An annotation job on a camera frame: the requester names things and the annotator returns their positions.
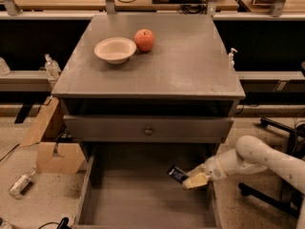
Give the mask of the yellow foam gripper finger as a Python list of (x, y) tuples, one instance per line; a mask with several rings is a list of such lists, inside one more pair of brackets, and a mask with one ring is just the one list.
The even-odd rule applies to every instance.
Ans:
[(205, 164), (204, 163), (201, 163), (200, 165), (196, 166), (189, 172), (190, 177), (196, 176), (198, 174), (205, 175)]
[(188, 174), (188, 177), (182, 182), (186, 189), (195, 189), (208, 184), (209, 176), (205, 173)]

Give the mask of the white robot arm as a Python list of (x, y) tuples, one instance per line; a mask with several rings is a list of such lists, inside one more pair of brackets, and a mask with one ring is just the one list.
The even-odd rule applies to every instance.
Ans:
[(211, 156), (187, 173), (182, 182), (186, 189), (204, 186), (232, 175), (252, 175), (266, 169), (273, 171), (297, 191), (305, 194), (305, 161), (279, 152), (259, 138), (244, 135), (227, 152)]

